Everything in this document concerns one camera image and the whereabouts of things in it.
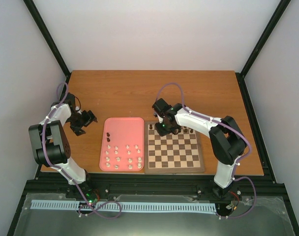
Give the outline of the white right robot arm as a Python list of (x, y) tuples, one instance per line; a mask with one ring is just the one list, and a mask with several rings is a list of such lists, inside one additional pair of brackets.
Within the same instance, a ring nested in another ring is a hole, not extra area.
[(249, 141), (232, 117), (214, 118), (180, 103), (171, 106), (162, 98), (154, 102), (152, 109), (154, 116), (158, 118), (155, 129), (161, 137), (171, 133), (177, 134), (183, 127), (208, 137), (218, 161), (214, 183), (222, 189), (231, 185), (246, 148), (252, 150)]

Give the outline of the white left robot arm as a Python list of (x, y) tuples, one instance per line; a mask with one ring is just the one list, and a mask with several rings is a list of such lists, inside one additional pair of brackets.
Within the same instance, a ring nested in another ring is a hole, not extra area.
[(45, 119), (29, 127), (29, 137), (36, 163), (58, 171), (70, 185), (78, 184), (77, 192), (89, 198), (94, 194), (94, 185), (87, 181), (87, 171), (71, 157), (63, 126), (69, 123), (75, 135), (80, 136), (86, 133), (83, 127), (97, 122), (97, 118), (91, 110), (76, 108), (75, 100), (75, 95), (67, 93), (62, 101), (53, 103)]

